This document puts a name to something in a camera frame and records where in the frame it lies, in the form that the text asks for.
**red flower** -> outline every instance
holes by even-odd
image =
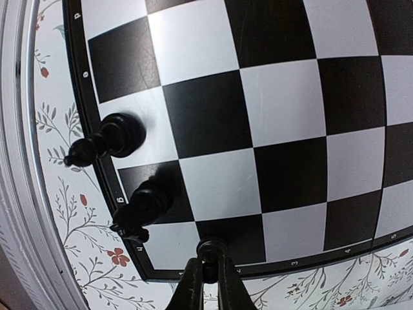
[[[47,77],[49,76],[49,71],[48,71],[45,67],[43,67],[42,69],[40,69],[40,72],[41,72],[41,75],[42,75],[44,78],[47,78]]]
[[[80,202],[82,203],[82,205],[84,205],[85,207],[88,205],[88,200],[86,199],[86,196],[84,194],[80,194]]]
[[[402,253],[400,253],[399,257],[403,257],[408,253],[408,249],[405,249]]]
[[[112,262],[115,265],[121,265],[122,267],[126,267],[126,263],[130,262],[129,257],[123,255],[123,250],[116,247],[115,252],[108,251],[108,255],[112,257]]]
[[[350,295],[347,295],[346,297],[343,297],[340,299],[340,301],[337,303],[337,305],[340,305],[340,307],[343,307],[346,305],[348,302],[351,302],[353,298]]]

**black square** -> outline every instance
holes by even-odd
[[[128,198],[147,180],[152,180],[164,191],[169,191],[173,195],[174,202],[171,209],[157,223],[194,221],[178,161],[119,169],[119,176]]]
[[[148,18],[89,40],[99,102],[160,86]]]
[[[163,89],[180,158],[252,147],[239,71]]]
[[[166,8],[172,8],[173,6],[183,5],[184,3],[192,2],[195,0],[145,0],[146,11],[148,14],[164,10]]]
[[[381,191],[327,203],[324,250],[337,249],[374,237]]]
[[[318,60],[327,134],[385,126],[379,57]]]
[[[255,150],[263,212],[327,201],[327,143],[324,138]]]
[[[265,262],[261,215],[223,218],[196,223],[199,237],[216,237],[228,245],[228,255],[236,265]]]
[[[367,0],[381,55],[413,55],[412,0]]]
[[[413,180],[413,123],[386,129],[384,187]]]
[[[225,0],[239,66],[316,58],[302,0]]]

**black border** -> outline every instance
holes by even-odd
[[[63,0],[62,4],[66,49],[72,86],[81,126],[85,136],[87,136],[99,129],[101,120],[86,52],[86,39],[83,29],[83,19],[81,18],[81,0]],[[77,19],[74,18],[76,13],[80,14],[80,17]],[[83,72],[88,72],[88,76],[83,77]],[[94,170],[109,211],[113,214],[118,207],[125,204],[124,202],[118,202],[116,198],[122,198],[124,201],[125,197],[123,196],[112,160],[109,157],[98,160],[94,164]],[[357,258],[372,250],[382,250],[386,247],[404,242],[411,236],[413,236],[413,226],[374,240],[350,245],[343,249],[285,262],[240,266],[237,267],[237,270],[242,278],[259,278],[274,274],[291,273],[293,271],[305,271],[311,268]],[[155,270],[145,251],[145,247],[134,245],[128,240],[124,240],[124,244],[142,280],[161,282],[180,279],[182,270]]]

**floral pattern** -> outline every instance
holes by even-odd
[[[176,284],[145,283],[109,225],[93,169],[63,165],[83,136],[66,58],[61,0],[40,2],[34,52],[35,122],[54,220],[91,309],[164,309]],[[336,265],[246,281],[259,310],[372,309],[413,298],[413,241]],[[217,309],[206,285],[205,309]]]

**white square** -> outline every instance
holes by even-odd
[[[197,257],[199,234],[195,222],[154,224],[145,227],[149,241],[144,244],[154,269],[183,270]]]
[[[385,129],[327,137],[329,202],[381,189]]]
[[[86,40],[146,16],[145,0],[82,0]]]
[[[304,0],[317,58],[378,55],[365,0]]]
[[[413,225],[413,181],[383,189],[376,238]]]
[[[196,221],[261,213],[252,149],[179,162]]]
[[[413,56],[382,56],[387,125],[413,121]]]
[[[263,214],[267,262],[323,252],[327,204]]]
[[[162,87],[151,88],[99,105],[101,119],[111,113],[138,117],[146,128],[145,142],[125,158],[112,157],[117,169],[177,160],[174,136]]]
[[[316,59],[241,69],[255,147],[326,135]]]
[[[224,0],[193,1],[148,18],[162,85],[239,68]]]

